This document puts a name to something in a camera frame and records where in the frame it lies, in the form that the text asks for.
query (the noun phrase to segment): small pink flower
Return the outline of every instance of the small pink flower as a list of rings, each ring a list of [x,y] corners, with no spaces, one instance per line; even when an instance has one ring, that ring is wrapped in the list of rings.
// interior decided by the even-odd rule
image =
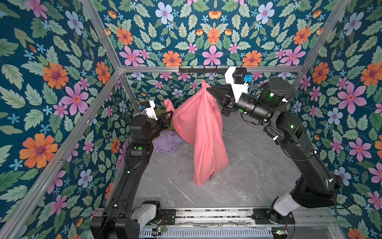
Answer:
[[[244,0],[240,0],[240,6],[244,4]]]
[[[93,146],[94,144],[92,143],[91,140],[85,141],[85,147],[82,148],[82,150],[86,150],[86,154],[89,154],[89,151],[93,152]]]
[[[350,81],[347,80],[348,78],[345,76],[343,79],[340,78],[340,82],[337,83],[337,87],[339,90],[346,89],[346,85],[350,83]]]
[[[300,63],[300,60],[298,58],[300,57],[303,57],[306,52],[300,52],[301,50],[301,45],[298,45],[294,51],[292,51],[291,49],[288,49],[286,51],[286,57],[282,58],[281,59],[281,63],[285,63],[285,65],[292,65],[292,63],[294,65],[298,65]]]
[[[66,173],[66,171],[62,170],[57,174],[56,178],[53,180],[53,182],[48,187],[48,190],[47,190],[48,194],[51,194],[53,192],[55,184],[57,187],[62,187],[63,183],[62,183],[62,180],[60,178],[62,178],[65,175],[65,173]]]
[[[40,3],[40,0],[29,0],[25,3],[25,5],[33,10],[33,13],[37,18],[39,18],[41,15],[43,18],[48,19],[47,15],[45,14],[45,12],[48,11],[48,8],[42,4],[40,5]]]
[[[374,192],[374,195],[371,192],[367,193],[370,197],[367,202],[374,204],[376,210],[379,210],[382,207],[382,197],[379,197],[379,193],[377,191]]]
[[[191,89],[199,89],[199,86],[200,85],[198,82],[196,82],[196,80],[194,80],[194,83],[190,82],[190,88]]]
[[[222,57],[223,52],[216,52],[216,46],[212,45],[210,46],[210,52],[203,52],[202,55],[207,58],[204,60],[203,64],[208,65],[211,63],[211,66],[213,66],[213,63],[216,65],[220,65],[220,60],[218,58]]]
[[[52,209],[50,211],[50,215],[53,215],[55,212],[57,212],[57,215],[61,214],[61,208],[66,207],[66,196],[63,196],[61,198],[61,195],[58,195],[55,202],[51,202],[49,204],[50,208]]]
[[[168,81],[169,79],[172,79],[172,75],[171,75],[171,72],[164,72],[164,73],[161,73],[161,75],[159,76],[159,78],[161,79],[165,79],[165,81]]]
[[[192,2],[196,3],[197,0],[187,0],[187,4],[188,4],[189,6],[191,6]]]
[[[315,106],[312,106],[312,108],[309,109],[310,113],[309,115],[311,115],[312,117],[316,116],[317,115],[317,107]]]
[[[331,142],[330,145],[332,146],[332,151],[336,151],[337,153],[340,153],[340,150],[343,150],[343,146],[341,146],[342,140],[336,140],[333,139],[333,143]]]
[[[61,101],[58,103],[58,105],[54,105],[53,108],[56,109],[54,115],[60,115],[60,118],[63,118],[64,114],[68,114],[68,111],[66,110],[68,106],[62,105]]]
[[[380,113],[382,116],[382,104],[376,103],[376,107],[377,107],[377,109],[374,111],[374,113],[376,113],[376,114]]]
[[[107,115],[109,118],[113,115],[113,109],[112,109],[110,106],[108,106],[108,107],[106,108],[106,115]]]
[[[147,58],[147,59],[150,59],[149,54],[150,54],[150,53],[149,53],[149,52],[146,52],[145,49],[143,49],[143,50],[139,50],[139,56],[140,56],[140,57],[143,57],[144,60],[146,60],[146,58]]]
[[[255,81],[257,81],[257,79],[262,77],[263,75],[260,72],[252,72],[252,78],[255,78]]]
[[[85,113],[88,106],[84,100],[89,97],[89,94],[86,92],[81,93],[81,86],[78,83],[74,85],[74,91],[68,86],[65,87],[65,90],[70,97],[64,96],[61,101],[65,105],[71,105],[69,109],[70,115],[75,115],[77,108],[80,113]]]
[[[305,75],[303,81],[301,82],[301,89],[304,89],[304,91],[306,91],[307,88],[311,85],[309,82],[310,78],[310,76],[307,78]]]
[[[178,75],[178,80],[183,80],[184,82],[187,81],[187,79],[190,79],[191,76],[188,73],[176,73]]]
[[[156,82],[154,83],[154,85],[155,85],[155,88],[159,88],[159,89],[162,89],[162,87],[163,87],[162,82],[159,82],[159,81],[156,81]]]
[[[87,82],[87,78],[82,78],[81,77],[81,80],[78,82],[78,84],[81,86],[81,89],[85,89],[87,91],[87,88],[90,86],[89,83]]]
[[[355,144],[354,142],[349,142],[349,146],[354,148],[353,150],[349,151],[350,155],[357,155],[357,159],[359,162],[363,160],[363,156],[366,158],[371,158],[371,154],[367,152],[366,150],[370,149],[371,144],[364,143],[362,144],[362,139],[360,137],[357,138]]]
[[[238,49],[239,49],[239,46],[237,45],[237,43],[231,44],[230,48],[228,48],[228,50],[231,51],[231,54],[234,53],[234,52],[238,52]]]
[[[376,175],[376,176],[373,176],[371,178],[371,181],[375,184],[379,183],[379,181],[381,181],[382,179],[382,164],[381,163],[377,163],[376,165],[376,168],[373,168],[373,167],[370,167],[369,168],[369,172],[371,172],[372,174]]]
[[[138,63],[141,63],[141,64],[144,63],[142,58],[138,57],[139,50],[133,50],[133,52],[131,52],[131,49],[128,46],[125,46],[125,52],[120,52],[119,55],[122,56],[123,58],[127,58],[125,60],[125,65],[133,64],[133,66],[137,67]]]
[[[341,101],[338,105],[339,109],[344,109],[346,106],[348,106],[348,112],[350,114],[353,114],[356,110],[356,105],[358,106],[364,106],[366,104],[366,100],[363,97],[358,97],[362,95],[366,90],[366,86],[360,86],[356,90],[354,90],[354,84],[349,83],[346,87],[347,93],[344,91],[339,92],[338,98],[344,99],[344,101]]]
[[[283,50],[282,48],[280,51],[276,52],[276,58],[281,59],[283,56],[285,56],[286,50]]]
[[[72,150],[72,152],[70,153],[70,155],[68,156],[68,158],[66,159],[68,162],[71,161],[71,159],[72,159],[72,155],[73,155],[74,157],[77,157],[77,156],[78,156],[78,152],[77,152],[77,150],[76,150],[76,149],[78,149],[78,147],[79,147],[79,143],[76,144],[76,146],[74,147],[74,149]]]
[[[187,47],[187,49],[188,49],[188,53],[190,53],[190,52],[195,53],[195,51],[197,50],[196,44],[190,43],[190,45]]]
[[[259,82],[259,85],[258,85],[258,87],[260,87],[260,86],[264,85],[264,84],[265,84],[265,83],[267,83],[268,81],[269,81],[269,79],[266,79],[266,80],[260,81],[260,82]]]
[[[311,101],[314,99],[314,101],[318,101],[318,97],[320,97],[322,95],[322,93],[320,92],[320,88],[321,86],[319,87],[313,87],[312,91],[309,92],[309,95],[311,96]]]
[[[121,81],[120,81],[120,80],[117,80],[117,83],[116,83],[115,86],[114,86],[114,90],[115,90],[115,91],[117,91],[118,89],[121,89],[120,84],[121,84]]]
[[[113,93],[110,91],[109,95],[105,99],[105,102],[112,100],[112,95],[113,95]]]

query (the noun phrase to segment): purple fabric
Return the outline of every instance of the purple fabric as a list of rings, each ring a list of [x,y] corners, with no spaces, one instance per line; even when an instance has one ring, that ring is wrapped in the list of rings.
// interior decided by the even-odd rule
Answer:
[[[165,152],[171,154],[178,147],[183,139],[172,130],[162,131],[159,137],[152,143],[154,145],[153,153]]]

